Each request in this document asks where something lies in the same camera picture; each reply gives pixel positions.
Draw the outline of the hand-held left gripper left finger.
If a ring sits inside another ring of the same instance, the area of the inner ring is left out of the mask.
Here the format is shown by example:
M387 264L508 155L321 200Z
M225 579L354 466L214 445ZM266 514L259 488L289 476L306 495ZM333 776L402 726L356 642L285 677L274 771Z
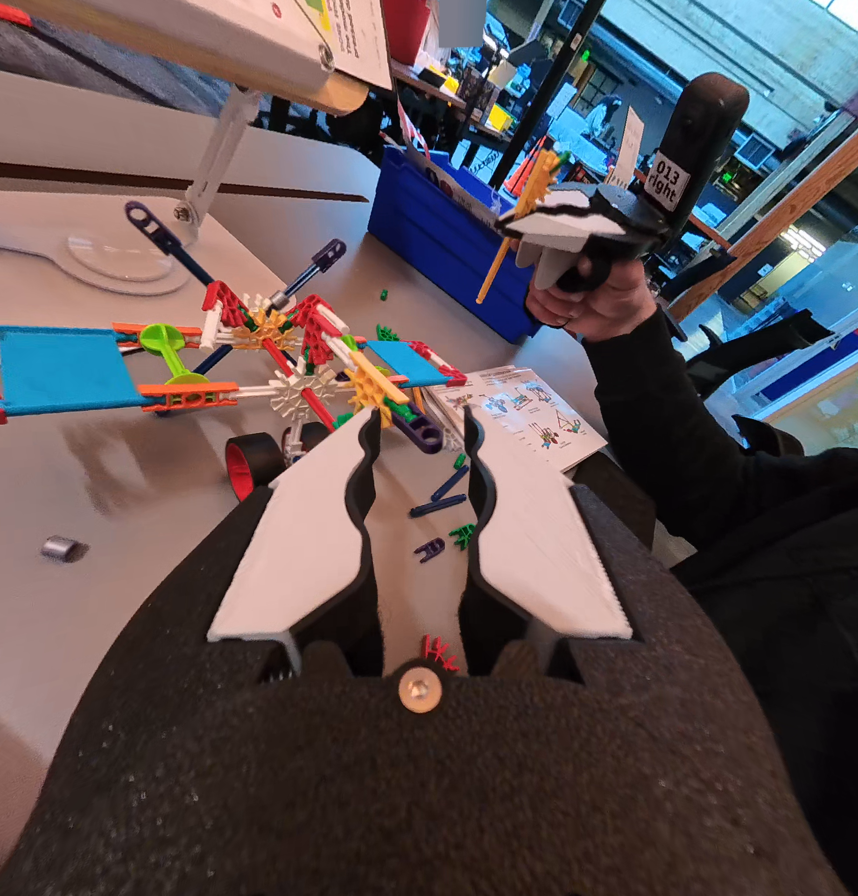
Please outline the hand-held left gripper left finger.
M271 497L211 622L211 643L336 644L381 666L378 588L366 518L380 413L362 410L269 486Z

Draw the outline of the yellow rod with connectors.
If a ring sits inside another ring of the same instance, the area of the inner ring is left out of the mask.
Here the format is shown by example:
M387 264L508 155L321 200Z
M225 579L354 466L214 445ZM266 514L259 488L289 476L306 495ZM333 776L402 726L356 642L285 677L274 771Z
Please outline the yellow rod with connectors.
M556 182L558 172L552 174L549 171L552 152L556 153L553 150L546 150L542 151L537 157L535 167L532 170L521 195L521 197L525 197L524 201L527 206L526 213L523 217L535 210L539 201L549 192L550 186Z

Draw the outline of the orange rod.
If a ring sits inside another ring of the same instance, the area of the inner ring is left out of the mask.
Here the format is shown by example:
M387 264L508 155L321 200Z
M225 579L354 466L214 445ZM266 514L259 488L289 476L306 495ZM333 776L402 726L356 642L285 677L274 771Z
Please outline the orange rod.
M524 196L521 197L513 209L515 219L523 217L524 214L526 213L527 206L526 206L524 199L525 199ZM494 256L492 264L490 265L490 267L487 271L487 274L485 275L485 279L484 279L482 285L480 286L480 289L479 289L479 292L477 295L477 299L476 299L477 305L481 305L484 303L485 298L493 284L493 281L496 278L497 274L499 273L499 271L502 267L502 263L506 256L506 253L511 250L514 242L515 242L515 240L512 237L505 236L502 239L501 246L499 247L496 255Z

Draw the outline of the white instruction booklet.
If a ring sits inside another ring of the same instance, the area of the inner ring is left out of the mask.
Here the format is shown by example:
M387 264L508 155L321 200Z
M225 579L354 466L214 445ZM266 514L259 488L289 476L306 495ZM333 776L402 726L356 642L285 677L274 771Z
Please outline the white instruction booklet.
M562 473L607 446L577 410L527 367L499 366L468 375L464 385L423 387L423 399L453 444L463 444L464 409L482 408Z

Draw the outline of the person's right hand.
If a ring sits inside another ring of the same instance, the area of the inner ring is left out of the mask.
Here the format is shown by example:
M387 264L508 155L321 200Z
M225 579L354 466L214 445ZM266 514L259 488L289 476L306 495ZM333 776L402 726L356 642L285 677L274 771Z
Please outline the person's right hand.
M542 289L533 277L525 306L541 324L587 342L629 334L658 310L641 260L614 263L607 280L593 290L570 293L556 285Z

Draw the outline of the white paper sign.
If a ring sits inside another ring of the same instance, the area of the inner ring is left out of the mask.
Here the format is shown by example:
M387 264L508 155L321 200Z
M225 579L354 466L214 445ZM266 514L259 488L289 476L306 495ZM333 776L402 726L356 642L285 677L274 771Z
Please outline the white paper sign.
M604 184L627 189L633 179L645 125L629 106L626 114L625 128L619 147L616 162L607 174Z

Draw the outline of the white printed paper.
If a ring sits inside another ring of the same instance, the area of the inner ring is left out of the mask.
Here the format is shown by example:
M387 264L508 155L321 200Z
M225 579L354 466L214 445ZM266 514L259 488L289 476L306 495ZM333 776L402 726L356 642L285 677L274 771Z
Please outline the white printed paper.
M507 196L492 189L467 168L454 167L446 152L425 151L410 145L401 149L401 153L424 180L488 227L514 207Z

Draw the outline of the wooden beam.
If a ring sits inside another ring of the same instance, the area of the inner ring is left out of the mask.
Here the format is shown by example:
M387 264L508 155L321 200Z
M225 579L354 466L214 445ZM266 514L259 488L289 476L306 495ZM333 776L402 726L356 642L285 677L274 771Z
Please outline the wooden beam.
M858 129L730 247L732 263L690 287L668 310L681 322L736 276L763 249L858 168Z

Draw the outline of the blue plastic bin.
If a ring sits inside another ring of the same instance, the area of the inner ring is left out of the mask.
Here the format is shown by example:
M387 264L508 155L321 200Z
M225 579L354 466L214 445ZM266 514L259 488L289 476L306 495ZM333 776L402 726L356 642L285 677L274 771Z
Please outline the blue plastic bin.
M510 250L477 305L502 238L424 180L401 149L383 148L368 232L507 342L533 337L540 324L525 308L532 270Z

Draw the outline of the red fan connector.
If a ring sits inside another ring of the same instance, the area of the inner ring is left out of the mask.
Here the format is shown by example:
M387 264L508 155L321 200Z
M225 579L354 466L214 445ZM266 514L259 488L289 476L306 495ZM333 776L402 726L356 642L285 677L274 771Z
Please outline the red fan connector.
M442 636L425 633L419 646L418 658L425 666L433 668L437 673L444 672L456 676L460 673L457 656L449 654L450 644Z

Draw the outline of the background table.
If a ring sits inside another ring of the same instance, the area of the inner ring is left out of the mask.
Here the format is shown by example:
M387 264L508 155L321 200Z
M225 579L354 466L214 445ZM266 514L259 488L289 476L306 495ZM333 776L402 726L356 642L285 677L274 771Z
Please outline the background table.
M427 83L410 66L391 60L390 73L397 87L412 91L422 97L424 104L430 105L428 115L438 121L434 143L436 149L453 152L466 140L470 144L502 151L511 142L512 137L508 133L490 126L482 109Z

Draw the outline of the red and white plastic bag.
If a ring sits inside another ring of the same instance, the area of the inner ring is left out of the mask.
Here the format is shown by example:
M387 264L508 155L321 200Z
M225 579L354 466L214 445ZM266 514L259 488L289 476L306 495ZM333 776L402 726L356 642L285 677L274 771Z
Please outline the red and white plastic bag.
M412 120L408 117L402 103L401 99L397 98L397 108L399 113L401 134L404 140L404 147L414 163L431 163L432 156L431 152L428 148L428 145L423 138L422 133L418 130L418 128L414 125Z

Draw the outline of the black office chair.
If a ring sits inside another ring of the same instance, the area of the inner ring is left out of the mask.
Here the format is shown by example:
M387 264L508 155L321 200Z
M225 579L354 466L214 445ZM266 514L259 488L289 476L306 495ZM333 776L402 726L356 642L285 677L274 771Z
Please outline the black office chair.
M727 342L705 325L700 330L710 344L686 361L685 370L701 399L708 399L749 367L806 349L835 334L818 323L808 309Z

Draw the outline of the person's black jacket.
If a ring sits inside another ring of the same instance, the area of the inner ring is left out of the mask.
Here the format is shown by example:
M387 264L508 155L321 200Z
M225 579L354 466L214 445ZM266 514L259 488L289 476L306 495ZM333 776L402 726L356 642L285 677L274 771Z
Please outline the person's black jacket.
M858 894L858 449L682 459L678 573L733 652L805 817Z

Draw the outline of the white metal stand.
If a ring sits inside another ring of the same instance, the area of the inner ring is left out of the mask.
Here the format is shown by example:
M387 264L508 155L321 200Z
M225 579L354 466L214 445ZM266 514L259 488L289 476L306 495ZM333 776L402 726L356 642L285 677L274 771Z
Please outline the white metal stand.
M100 290L132 297L176 292L192 273L178 255L190 255L230 163L260 106L260 93L233 85L199 169L183 199L165 216L147 222L139 205L129 210L114 196L21 193L22 206L0 203L0 251L48 260L66 275Z

